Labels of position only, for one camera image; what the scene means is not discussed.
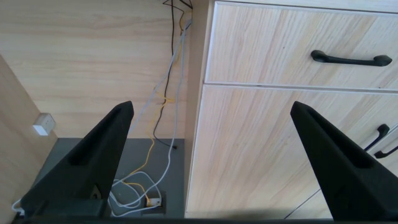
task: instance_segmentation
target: electrical socket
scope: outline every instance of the electrical socket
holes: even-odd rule
[[[33,128],[41,136],[48,136],[55,127],[55,121],[49,113],[41,113],[33,124]]]

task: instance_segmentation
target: cabinet door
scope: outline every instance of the cabinet door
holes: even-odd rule
[[[294,101],[316,109],[361,147],[380,124],[398,123],[398,95],[205,85],[188,214],[284,218],[319,189],[290,118]]]
[[[398,88],[398,15],[217,2],[207,83]],[[314,61],[310,54],[385,67]]]

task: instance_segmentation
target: light wood grain surface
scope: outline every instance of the light wood grain surface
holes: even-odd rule
[[[39,136],[39,110],[0,55],[0,222],[14,217],[11,205],[32,185],[57,136]]]
[[[294,101],[362,147],[380,124],[398,123],[398,95],[204,85],[186,212],[284,218],[319,189],[290,118]]]
[[[329,9],[349,9],[373,12],[398,12],[396,0],[228,0],[229,2],[246,2],[259,4],[276,4],[283,6],[304,6]]]
[[[214,8],[214,1],[197,0],[192,1],[192,3],[195,11],[192,12],[190,49],[194,54],[189,58],[190,75],[188,77],[184,142],[184,202],[187,201],[192,151],[197,130],[202,83],[206,72],[208,44]]]
[[[131,100],[138,114],[165,75],[171,59],[172,23],[170,6],[162,2],[0,1],[0,53],[39,110],[54,117],[55,133],[82,138],[123,101]],[[175,2],[190,17],[190,9]],[[175,10],[175,42],[180,15]],[[189,38],[186,43],[188,64]],[[175,95],[179,74],[180,63],[176,63],[169,97]],[[186,90],[187,79],[179,98],[178,138],[184,137]],[[146,126],[161,102],[156,96],[130,138],[148,138]],[[159,138],[172,137],[174,110],[173,104],[164,109]]]
[[[207,83],[398,89],[398,15],[221,2],[215,19]],[[392,63],[320,63],[313,50]]]

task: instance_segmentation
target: black cabinet handle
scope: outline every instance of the black cabinet handle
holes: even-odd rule
[[[385,158],[387,156],[390,156],[393,152],[395,152],[398,149],[398,146],[391,149],[391,151],[384,153],[382,151],[379,151],[377,153],[374,154],[374,157],[376,157],[376,159],[381,159],[381,158]]]
[[[384,138],[390,131],[390,127],[386,124],[382,124],[377,128],[377,131],[379,132],[379,136],[365,148],[365,152],[378,143],[382,138]]]
[[[332,57],[325,54],[321,50],[313,50],[311,52],[311,57],[314,61],[322,63],[342,63],[349,65],[370,65],[378,67],[387,66],[392,62],[392,59],[387,55],[376,56],[373,58],[373,60],[355,60],[355,59]]]

